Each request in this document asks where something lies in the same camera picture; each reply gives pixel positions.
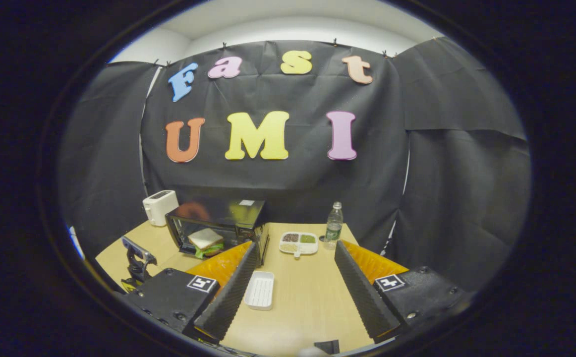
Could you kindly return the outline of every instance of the table surface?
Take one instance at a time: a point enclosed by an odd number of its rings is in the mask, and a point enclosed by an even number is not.
[[[272,356],[294,356],[315,342],[337,339],[340,352],[373,344],[334,262],[333,250],[325,249],[319,241],[317,253],[301,255],[299,260],[279,251],[283,233],[304,232],[319,237],[326,231],[326,224],[269,223],[267,227],[270,239],[266,262],[257,270],[275,274],[273,307],[253,310],[242,299],[220,343]],[[152,276],[168,267],[185,271],[201,262],[193,255],[180,253],[166,227],[145,222],[126,236],[158,260],[158,266],[148,266]],[[341,239],[356,243],[346,224]],[[129,278],[126,252],[118,239],[96,257],[98,264],[119,285],[121,279]]]

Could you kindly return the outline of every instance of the seasoning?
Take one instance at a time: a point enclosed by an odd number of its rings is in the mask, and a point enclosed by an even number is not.
[[[282,244],[280,248],[285,251],[297,251],[297,244]]]
[[[314,243],[314,242],[317,242],[317,238],[315,238],[314,236],[303,235],[303,236],[301,236],[301,242]]]
[[[299,240],[299,235],[295,234],[295,233],[288,233],[287,235],[285,235],[282,238],[282,241],[285,242],[296,242]]]

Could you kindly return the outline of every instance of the plastic bottle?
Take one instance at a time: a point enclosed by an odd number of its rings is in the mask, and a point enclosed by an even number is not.
[[[343,212],[341,212],[341,202],[335,202],[332,205],[332,210],[328,215],[328,222],[326,228],[326,238],[324,239],[324,247],[327,249],[336,248],[336,242],[339,240],[341,228],[343,227]]]

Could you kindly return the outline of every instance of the toaster oven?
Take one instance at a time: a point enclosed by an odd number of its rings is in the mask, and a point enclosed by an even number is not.
[[[189,235],[206,228],[222,236],[224,250],[255,241],[259,244],[259,267],[264,264],[268,248],[264,205],[265,201],[248,199],[195,199],[168,212],[167,227],[179,250],[189,254],[195,254]]]

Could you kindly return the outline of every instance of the white plastic tray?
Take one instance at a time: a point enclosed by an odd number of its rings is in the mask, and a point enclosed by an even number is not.
[[[286,235],[298,235],[299,237],[297,238],[296,242],[286,242],[284,241],[284,237]],[[312,236],[315,238],[315,242],[301,242],[301,236]],[[282,246],[284,244],[294,244],[297,246],[297,251],[290,251],[288,249],[284,249]],[[308,232],[286,232],[283,233],[281,240],[279,241],[279,250],[283,251],[283,253],[288,253],[288,254],[294,254],[295,258],[299,258],[299,256],[301,254],[314,254],[317,253],[319,249],[319,243],[318,243],[318,239],[317,236],[314,235],[313,233],[308,233]]]
[[[273,285],[275,274],[270,271],[254,271],[246,288],[244,302],[255,310],[270,310],[273,308]]]

